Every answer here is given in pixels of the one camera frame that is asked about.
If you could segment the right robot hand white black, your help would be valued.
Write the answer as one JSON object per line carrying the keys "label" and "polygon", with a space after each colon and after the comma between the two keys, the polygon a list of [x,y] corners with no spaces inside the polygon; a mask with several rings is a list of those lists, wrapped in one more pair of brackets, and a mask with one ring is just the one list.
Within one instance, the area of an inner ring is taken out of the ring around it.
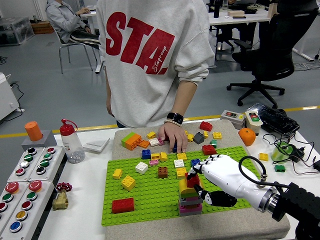
{"label": "right robot hand white black", "polygon": [[217,207],[232,207],[237,199],[246,199],[253,208],[266,211],[267,193],[274,193],[272,187],[257,187],[257,184],[244,177],[239,170],[239,163],[228,155],[214,154],[193,166],[186,179],[190,180],[199,174],[222,191],[208,192],[199,185],[194,189],[209,205]]}

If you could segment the person's left hand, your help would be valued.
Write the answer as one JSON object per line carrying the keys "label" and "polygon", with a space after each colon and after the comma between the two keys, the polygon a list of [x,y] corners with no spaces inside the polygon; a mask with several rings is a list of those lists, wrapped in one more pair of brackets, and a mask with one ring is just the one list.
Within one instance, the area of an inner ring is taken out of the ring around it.
{"label": "person's left hand", "polygon": [[173,151],[174,145],[177,146],[178,153],[185,153],[188,146],[188,138],[185,130],[174,123],[166,122],[158,129],[158,136],[161,139],[169,139],[169,152]]}

